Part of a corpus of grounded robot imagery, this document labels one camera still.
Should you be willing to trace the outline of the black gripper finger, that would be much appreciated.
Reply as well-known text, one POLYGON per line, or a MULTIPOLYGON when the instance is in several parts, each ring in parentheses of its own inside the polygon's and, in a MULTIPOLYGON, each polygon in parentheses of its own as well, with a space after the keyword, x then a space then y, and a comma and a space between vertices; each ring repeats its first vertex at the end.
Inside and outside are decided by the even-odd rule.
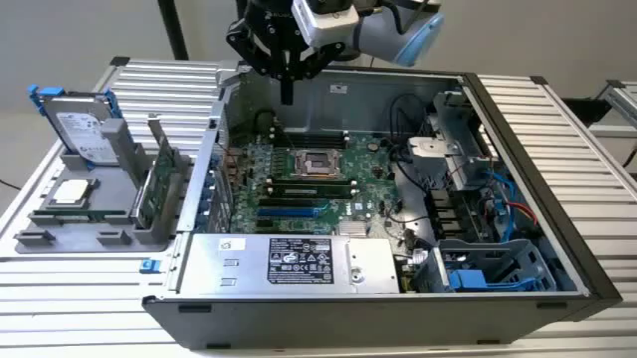
POLYGON ((303 60, 300 59, 303 53, 300 47, 291 50, 287 64, 287 105, 294 104, 294 82, 312 79, 345 49, 346 44, 343 42, 327 44, 303 60))
POLYGON ((248 65, 279 81, 279 100, 287 105, 287 69, 279 35, 280 31, 270 22, 260 32, 254 32, 248 22, 238 20, 230 25, 226 39, 248 65))

